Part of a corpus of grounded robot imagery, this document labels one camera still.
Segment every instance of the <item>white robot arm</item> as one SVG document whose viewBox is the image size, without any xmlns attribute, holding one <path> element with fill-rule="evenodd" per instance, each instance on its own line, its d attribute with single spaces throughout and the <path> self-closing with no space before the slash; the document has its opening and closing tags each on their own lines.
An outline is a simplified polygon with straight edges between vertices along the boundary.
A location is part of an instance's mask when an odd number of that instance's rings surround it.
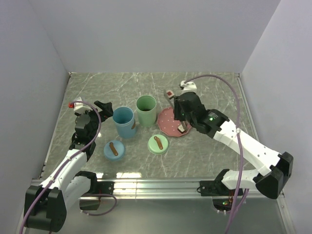
<svg viewBox="0 0 312 234">
<path fill-rule="evenodd" d="M 94 104 L 102 109 L 96 113 L 95 109 L 84 105 L 80 98 L 77 101 L 80 103 L 69 104 L 77 118 L 66 157 L 45 181 L 39 186 L 30 186 L 26 191 L 25 227 L 58 232 L 65 222 L 67 210 L 83 194 L 109 193 L 103 190 L 103 184 L 97 182 L 95 173 L 82 172 L 80 169 L 96 147 L 94 139 L 99 129 L 99 118 L 104 122 L 113 116 L 112 103 L 95 101 Z"/>
<path fill-rule="evenodd" d="M 175 120 L 188 121 L 200 133 L 208 135 L 239 153 L 237 133 L 240 134 L 243 155 L 254 170 L 243 171 L 240 188 L 258 189 L 268 198 L 276 199 L 292 173 L 293 156 L 269 149 L 250 135 L 237 129 L 227 116 L 218 110 L 206 110 L 194 92 L 174 97 Z M 228 195 L 236 188 L 238 171 L 224 169 L 214 181 L 202 183 L 201 193 L 210 196 Z"/>
</svg>

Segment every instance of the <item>blue cup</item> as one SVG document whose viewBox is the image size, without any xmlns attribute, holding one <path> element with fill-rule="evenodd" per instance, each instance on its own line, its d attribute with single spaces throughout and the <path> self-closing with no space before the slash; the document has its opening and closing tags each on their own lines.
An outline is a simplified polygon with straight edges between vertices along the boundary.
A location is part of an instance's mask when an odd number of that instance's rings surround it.
<svg viewBox="0 0 312 234">
<path fill-rule="evenodd" d="M 120 137 L 129 139 L 136 134 L 135 115 L 129 107 L 122 106 L 114 110 L 113 121 Z"/>
</svg>

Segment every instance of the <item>white object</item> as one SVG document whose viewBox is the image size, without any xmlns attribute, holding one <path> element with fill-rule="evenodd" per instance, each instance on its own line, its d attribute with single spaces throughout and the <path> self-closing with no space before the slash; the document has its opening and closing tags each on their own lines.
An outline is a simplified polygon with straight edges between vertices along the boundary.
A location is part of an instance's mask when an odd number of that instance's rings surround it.
<svg viewBox="0 0 312 234">
<path fill-rule="evenodd" d="M 87 155 L 85 152 L 80 152 L 76 157 L 70 160 L 61 170 L 58 177 L 54 178 L 56 171 L 78 150 L 69 150 L 66 157 L 60 165 L 52 172 L 52 174 L 43 181 L 40 185 L 43 188 L 53 180 L 54 183 L 49 189 L 58 188 L 62 191 L 66 209 L 68 210 L 84 193 L 90 190 L 91 181 L 84 176 L 75 175 L 80 171 L 81 167 L 87 162 Z"/>
<path fill-rule="evenodd" d="M 270 173 L 270 167 L 272 165 L 276 166 L 279 162 L 279 152 L 267 148 L 244 131 L 236 129 L 236 125 L 232 120 L 225 121 L 220 128 L 221 131 L 215 133 L 214 139 L 227 145 L 238 154 L 237 130 L 240 131 L 244 158 L 248 160 L 261 175 L 265 176 Z"/>
<path fill-rule="evenodd" d="M 75 99 L 75 101 L 83 101 L 81 97 Z M 83 114 L 85 111 L 91 111 L 92 108 L 83 103 L 74 103 L 74 112 L 78 114 Z"/>
<path fill-rule="evenodd" d="M 178 130 L 180 130 L 181 133 L 184 133 L 184 132 L 186 131 L 187 127 L 185 126 L 185 128 L 184 128 L 184 126 L 182 125 L 182 123 L 178 126 Z"/>
<path fill-rule="evenodd" d="M 235 189 L 238 181 L 239 171 L 229 170 L 221 181 L 228 189 Z M 253 178 L 259 174 L 257 169 L 243 171 L 242 180 L 240 182 L 240 188 L 256 189 Z"/>
<path fill-rule="evenodd" d="M 182 87 L 182 94 L 186 92 L 197 92 L 197 87 L 194 82 L 185 82 L 185 80 L 181 81 L 180 87 Z"/>
</svg>

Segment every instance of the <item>green cup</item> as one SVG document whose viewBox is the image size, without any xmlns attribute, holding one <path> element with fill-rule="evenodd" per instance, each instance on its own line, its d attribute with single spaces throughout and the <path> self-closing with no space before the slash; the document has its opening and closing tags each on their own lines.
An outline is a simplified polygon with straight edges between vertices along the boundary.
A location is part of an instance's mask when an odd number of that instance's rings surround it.
<svg viewBox="0 0 312 234">
<path fill-rule="evenodd" d="M 141 126 L 152 126 L 156 122 L 156 99 L 151 95 L 140 96 L 136 100 L 136 111 Z"/>
</svg>

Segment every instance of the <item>floor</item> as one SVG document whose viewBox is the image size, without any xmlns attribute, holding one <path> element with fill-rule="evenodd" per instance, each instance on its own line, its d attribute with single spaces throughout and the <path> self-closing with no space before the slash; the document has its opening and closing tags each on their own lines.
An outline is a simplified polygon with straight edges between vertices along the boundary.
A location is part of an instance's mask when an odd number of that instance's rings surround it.
<svg viewBox="0 0 312 234">
<path fill-rule="evenodd" d="M 164 89 L 172 89 L 177 95 L 181 93 L 179 84 L 182 80 L 203 73 L 73 73 L 69 80 L 64 103 L 53 138 L 51 150 L 42 174 L 47 178 L 63 160 L 71 143 L 75 118 L 68 103 L 77 97 L 89 102 L 99 100 L 112 102 L 113 109 L 128 106 L 136 109 L 136 99 L 140 95 L 150 94 L 157 100 L 157 112 L 169 107 L 163 96 Z M 250 118 L 247 114 L 237 74 L 215 73 L 224 77 L 238 92 L 241 104 L 241 128 L 254 136 Z M 196 80 L 197 94 L 207 109 L 218 109 L 232 120 L 236 120 L 237 110 L 231 90 L 215 78 Z M 230 148 L 210 139 L 208 136 L 192 129 L 187 135 L 175 138 L 167 137 L 169 150 L 164 155 L 154 155 L 147 148 L 148 139 L 154 134 L 164 135 L 155 124 L 145 128 L 138 124 L 138 131 L 132 139 L 121 139 L 110 118 L 102 125 L 97 137 L 94 154 L 82 168 L 97 173 L 102 178 L 142 177 L 203 177 L 216 176 L 222 169 L 237 170 L 239 158 Z M 104 145 L 110 140 L 121 140 L 126 147 L 126 155 L 121 161 L 108 161 L 103 155 Z M 252 169 L 245 162 L 244 169 Z"/>
</svg>

